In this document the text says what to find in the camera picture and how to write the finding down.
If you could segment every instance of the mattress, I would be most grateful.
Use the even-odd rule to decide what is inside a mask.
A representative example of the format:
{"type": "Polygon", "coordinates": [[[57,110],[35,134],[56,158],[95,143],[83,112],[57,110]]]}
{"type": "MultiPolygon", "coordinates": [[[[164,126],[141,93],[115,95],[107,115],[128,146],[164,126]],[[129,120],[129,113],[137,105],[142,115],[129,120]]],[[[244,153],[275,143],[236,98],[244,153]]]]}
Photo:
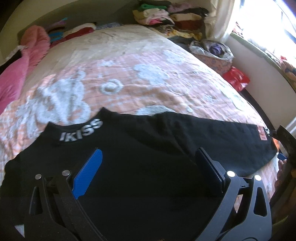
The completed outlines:
{"type": "MultiPolygon", "coordinates": [[[[106,107],[118,113],[164,111],[266,127],[223,78],[170,40],[140,25],[98,30],[50,49],[27,77],[19,100],[0,116],[0,183],[4,166],[51,121],[83,123],[106,107]]],[[[269,197],[276,158],[256,174],[269,197]]]]}

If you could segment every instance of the red plastic bag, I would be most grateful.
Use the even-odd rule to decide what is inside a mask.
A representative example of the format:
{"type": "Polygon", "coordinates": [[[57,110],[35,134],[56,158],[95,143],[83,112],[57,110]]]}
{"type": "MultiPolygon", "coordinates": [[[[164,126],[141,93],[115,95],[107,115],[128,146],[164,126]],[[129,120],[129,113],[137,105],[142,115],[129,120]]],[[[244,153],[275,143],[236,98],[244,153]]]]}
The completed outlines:
{"type": "Polygon", "coordinates": [[[235,67],[231,67],[231,69],[223,74],[222,77],[231,84],[237,92],[242,91],[248,83],[250,83],[250,79],[235,67]]]}

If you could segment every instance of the window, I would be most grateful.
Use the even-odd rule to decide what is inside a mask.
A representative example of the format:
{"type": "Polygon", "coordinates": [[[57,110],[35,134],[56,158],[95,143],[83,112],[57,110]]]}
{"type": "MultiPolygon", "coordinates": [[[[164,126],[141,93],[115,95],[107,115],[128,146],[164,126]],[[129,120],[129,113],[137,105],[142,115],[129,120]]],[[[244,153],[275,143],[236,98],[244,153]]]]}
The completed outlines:
{"type": "Polygon", "coordinates": [[[296,18],[291,12],[288,15],[290,18],[274,0],[241,0],[237,23],[246,40],[272,57],[286,57],[296,66],[296,18]]]}

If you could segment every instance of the clothing label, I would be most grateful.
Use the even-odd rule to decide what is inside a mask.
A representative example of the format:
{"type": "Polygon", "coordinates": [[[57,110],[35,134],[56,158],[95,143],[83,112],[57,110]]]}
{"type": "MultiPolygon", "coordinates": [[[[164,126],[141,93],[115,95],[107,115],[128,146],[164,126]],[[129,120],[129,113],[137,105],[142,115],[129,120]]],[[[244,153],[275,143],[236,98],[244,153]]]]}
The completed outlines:
{"type": "Polygon", "coordinates": [[[72,133],[63,132],[60,137],[60,141],[77,141],[82,139],[85,136],[89,136],[94,133],[95,129],[100,128],[103,125],[103,122],[100,119],[94,119],[90,122],[90,125],[83,126],[80,130],[72,133]]]}
{"type": "Polygon", "coordinates": [[[262,141],[267,141],[267,137],[264,131],[264,127],[263,126],[257,126],[258,127],[258,131],[259,131],[259,135],[260,135],[260,139],[262,141]]]}

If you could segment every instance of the red tag on sleeve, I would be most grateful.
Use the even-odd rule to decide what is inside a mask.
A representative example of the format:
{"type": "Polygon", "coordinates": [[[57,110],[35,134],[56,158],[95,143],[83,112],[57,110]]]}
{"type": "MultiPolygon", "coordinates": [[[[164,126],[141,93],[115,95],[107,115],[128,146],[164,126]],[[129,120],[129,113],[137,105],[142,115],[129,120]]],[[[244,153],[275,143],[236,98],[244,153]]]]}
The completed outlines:
{"type": "Polygon", "coordinates": [[[263,126],[257,126],[257,127],[258,127],[258,132],[259,132],[259,136],[260,136],[261,141],[267,141],[264,127],[263,126]]]}

